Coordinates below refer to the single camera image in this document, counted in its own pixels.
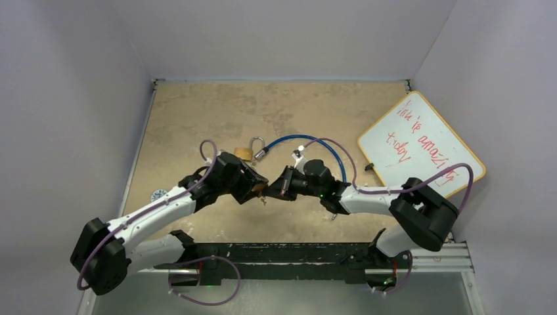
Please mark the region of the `orange long shackle padlock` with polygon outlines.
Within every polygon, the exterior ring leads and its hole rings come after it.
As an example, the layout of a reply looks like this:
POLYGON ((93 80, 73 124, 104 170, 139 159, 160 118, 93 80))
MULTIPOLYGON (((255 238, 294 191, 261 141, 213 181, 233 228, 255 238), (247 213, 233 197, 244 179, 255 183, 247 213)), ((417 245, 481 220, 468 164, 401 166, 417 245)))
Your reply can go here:
POLYGON ((257 195, 257 196, 260 196, 260 195, 262 194, 262 191, 263 191, 266 187, 267 187, 267 183, 258 183, 258 184, 255 184, 255 185, 252 187, 252 192, 253 192, 255 195, 257 195))

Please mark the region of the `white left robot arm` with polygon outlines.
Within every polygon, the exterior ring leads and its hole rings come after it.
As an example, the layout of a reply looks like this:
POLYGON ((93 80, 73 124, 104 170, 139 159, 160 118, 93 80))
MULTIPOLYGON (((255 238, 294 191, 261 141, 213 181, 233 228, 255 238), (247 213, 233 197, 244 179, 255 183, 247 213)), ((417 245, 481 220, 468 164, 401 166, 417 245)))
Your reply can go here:
POLYGON ((122 283, 138 260, 132 252, 163 227, 230 194, 243 204, 256 198, 268 179, 239 157, 220 153, 209 166, 187 175, 166 194, 131 214, 102 222, 87 222, 70 256, 79 272, 79 290, 104 295, 122 283))

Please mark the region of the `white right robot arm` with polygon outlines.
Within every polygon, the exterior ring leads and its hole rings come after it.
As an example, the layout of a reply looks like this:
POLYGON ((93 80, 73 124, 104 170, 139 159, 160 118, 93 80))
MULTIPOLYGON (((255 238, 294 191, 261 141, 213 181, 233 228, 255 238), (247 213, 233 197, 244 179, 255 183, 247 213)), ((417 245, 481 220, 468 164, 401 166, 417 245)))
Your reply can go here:
POLYGON ((370 213, 393 217, 397 226, 379 232, 368 251, 371 263, 378 267, 414 248, 438 252, 459 215, 457 207, 419 178, 408 178, 401 190, 359 190, 334 178, 320 159, 308 161, 302 169, 285 167, 262 194, 284 201, 294 201, 299 195, 316 197, 327 211, 338 215, 370 213))

